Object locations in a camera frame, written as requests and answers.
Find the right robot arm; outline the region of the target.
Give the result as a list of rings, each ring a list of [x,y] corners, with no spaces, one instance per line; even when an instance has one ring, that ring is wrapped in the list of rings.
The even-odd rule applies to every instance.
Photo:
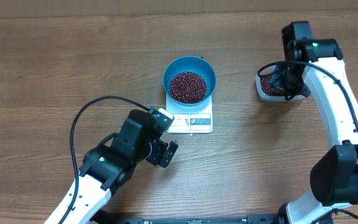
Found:
[[[328,152],[312,168],[310,190],[285,208],[288,223],[318,223],[358,205],[358,104],[334,39],[314,39],[309,22],[282,31],[285,61],[270,82],[286,100],[313,95],[328,139]]]

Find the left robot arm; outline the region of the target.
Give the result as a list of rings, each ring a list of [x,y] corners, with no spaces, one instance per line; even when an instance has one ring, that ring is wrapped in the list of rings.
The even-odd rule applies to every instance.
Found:
[[[130,111],[119,133],[106,136],[83,158],[74,181],[47,223],[94,223],[98,211],[133,175],[143,160],[166,168],[178,145],[161,135],[174,121],[163,108]]]

